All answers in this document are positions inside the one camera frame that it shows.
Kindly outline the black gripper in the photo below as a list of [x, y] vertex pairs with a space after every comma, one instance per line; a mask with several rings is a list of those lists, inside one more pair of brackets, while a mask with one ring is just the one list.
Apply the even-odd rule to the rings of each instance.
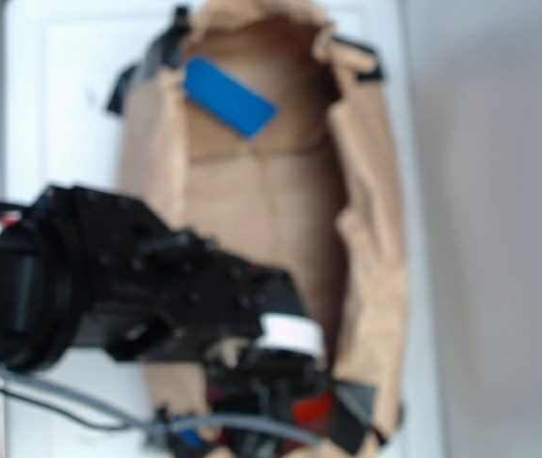
[[142, 201], [49, 187], [31, 209], [61, 347], [200, 365], [221, 404], [287, 419], [326, 387], [324, 337], [290, 274], [168, 227]]

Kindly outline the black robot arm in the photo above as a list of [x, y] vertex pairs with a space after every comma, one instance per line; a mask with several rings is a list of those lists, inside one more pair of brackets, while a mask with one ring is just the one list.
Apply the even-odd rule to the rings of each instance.
[[0, 377], [72, 347], [118, 362], [200, 364], [239, 406], [287, 413], [326, 386], [324, 336], [284, 270], [167, 226], [142, 201], [51, 186], [0, 232]]

